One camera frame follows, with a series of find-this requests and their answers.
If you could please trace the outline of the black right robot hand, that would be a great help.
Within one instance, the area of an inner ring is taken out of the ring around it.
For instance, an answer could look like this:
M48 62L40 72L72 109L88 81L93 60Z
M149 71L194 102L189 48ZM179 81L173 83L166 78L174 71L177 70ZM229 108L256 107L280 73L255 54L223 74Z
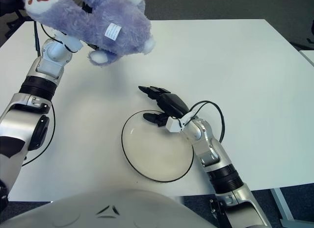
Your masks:
M169 117L180 119L189 112L189 108L179 98L179 96L164 88L154 86L139 86L138 88L147 94L148 98L156 100L158 107L162 110L162 113L159 114L143 114L143 118L145 120L150 123L157 124L158 127L166 126Z

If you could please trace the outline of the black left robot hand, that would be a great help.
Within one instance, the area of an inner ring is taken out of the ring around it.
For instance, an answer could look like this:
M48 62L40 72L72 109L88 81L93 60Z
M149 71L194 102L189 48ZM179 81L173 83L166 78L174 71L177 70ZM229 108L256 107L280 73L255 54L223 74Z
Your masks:
M86 27L84 29L84 42L95 51L99 51L99 46L95 43L96 39L96 26L97 26L97 16L93 13L93 8L87 3L82 3L82 10L86 12L87 20Z

